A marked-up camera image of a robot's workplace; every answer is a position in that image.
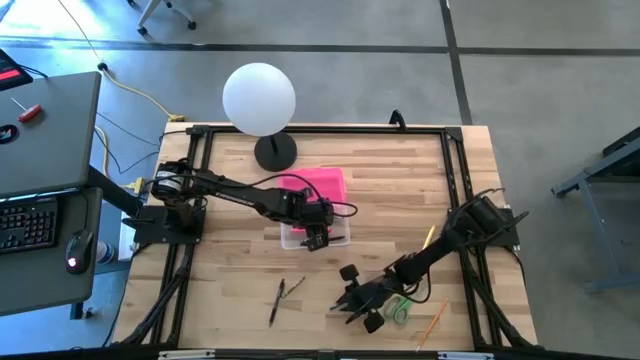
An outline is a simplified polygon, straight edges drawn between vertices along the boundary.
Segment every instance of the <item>red object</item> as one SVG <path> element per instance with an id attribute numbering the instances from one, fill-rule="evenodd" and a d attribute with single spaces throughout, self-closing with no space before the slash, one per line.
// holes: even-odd
<path id="1" fill-rule="evenodd" d="M 20 114 L 20 116 L 18 116 L 18 121 L 20 121 L 21 123 L 28 122 L 29 120 L 36 117 L 36 115 L 40 114 L 41 111 L 42 106 L 33 105 L 32 107 L 25 110 L 22 114 Z"/>
<path id="2" fill-rule="evenodd" d="M 0 80 L 4 80 L 4 79 L 16 77 L 16 76 L 20 76 L 20 72 L 18 70 L 5 71 L 3 73 L 0 73 Z"/>

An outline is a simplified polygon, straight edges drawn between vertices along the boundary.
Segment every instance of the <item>computer mouse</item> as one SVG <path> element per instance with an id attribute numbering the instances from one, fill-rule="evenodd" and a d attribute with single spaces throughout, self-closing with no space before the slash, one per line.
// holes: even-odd
<path id="1" fill-rule="evenodd" d="M 69 274 L 80 275 L 91 264 L 93 233 L 89 230 L 76 231 L 67 242 L 65 266 Z"/>

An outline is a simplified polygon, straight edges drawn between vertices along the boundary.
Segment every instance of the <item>black pen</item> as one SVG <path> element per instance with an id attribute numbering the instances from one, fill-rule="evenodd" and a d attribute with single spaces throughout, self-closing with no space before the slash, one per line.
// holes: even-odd
<path id="1" fill-rule="evenodd" d="M 278 304 L 280 303 L 280 298 L 282 297 L 283 292 L 284 292 L 284 279 L 280 281 L 280 286 L 278 287 L 278 295 L 276 296 L 276 302 L 273 303 L 273 309 L 271 309 L 271 316 L 269 316 L 269 327 L 273 325 L 273 320 L 276 319 L 276 311 L 278 310 Z"/>

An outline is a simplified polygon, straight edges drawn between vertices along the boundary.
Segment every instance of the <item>lamp shade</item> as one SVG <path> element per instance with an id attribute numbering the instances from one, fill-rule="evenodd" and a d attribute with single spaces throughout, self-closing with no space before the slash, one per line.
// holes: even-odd
<path id="1" fill-rule="evenodd" d="M 253 63 L 229 76 L 222 91 L 222 105 L 238 130 L 268 136 L 287 126 L 296 108 L 296 94 L 287 75 L 278 68 Z"/>

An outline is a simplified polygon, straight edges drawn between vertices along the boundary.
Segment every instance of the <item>concrete floor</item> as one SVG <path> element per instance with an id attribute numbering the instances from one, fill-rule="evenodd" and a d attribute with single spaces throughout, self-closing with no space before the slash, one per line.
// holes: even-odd
<path id="1" fill-rule="evenodd" d="M 27 3 L 16 0 L 0 22 L 0 44 L 10 45 L 5 51 L 51 75 L 95 68 L 86 47 L 67 41 L 81 35 L 57 2 L 42 1 L 36 18 L 24 16 L 32 11 Z M 640 47 L 634 15 L 640 3 L 633 0 L 449 3 L 459 46 Z M 298 94 L 296 122 L 383 123 L 398 108 L 413 124 L 461 123 L 449 56 L 407 53 L 406 48 L 447 45 L 437 0 L 193 0 L 187 7 L 198 21 L 196 31 L 161 6 L 146 25 L 147 40 L 135 31 L 140 8 L 124 0 L 65 4 L 92 39 L 130 49 L 99 50 L 119 79 L 151 92 L 170 111 L 192 121 L 224 120 L 220 94 L 228 74 L 242 64 L 265 61 L 290 76 Z M 26 42 L 34 39 L 35 45 Z M 139 42 L 393 45 L 404 46 L 397 48 L 404 53 L 363 47 L 348 53 L 131 50 Z M 506 197 L 515 210 L 531 211 L 519 233 L 540 344 L 639 358 L 640 288 L 597 295 L 583 291 L 583 281 L 602 276 L 600 249 L 581 198 L 571 194 L 559 201 L 549 188 L 638 126 L 640 57 L 463 55 L 461 67 L 472 121 L 490 127 Z M 149 141 L 157 139 L 166 122 L 153 105 L 106 80 L 99 109 Z M 154 150 L 101 119 L 98 124 L 124 166 Z M 95 142 L 92 164 L 99 166 L 101 157 Z M 110 175 L 118 183 L 131 182 L 151 176 L 154 163 L 152 157 L 124 175 L 111 167 Z M 125 277 L 123 272 L 97 276 L 89 303 L 101 316 L 86 322 L 66 320 L 68 307 L 0 318 L 0 353 L 100 346 Z M 21 330 L 32 336 L 21 338 Z"/>

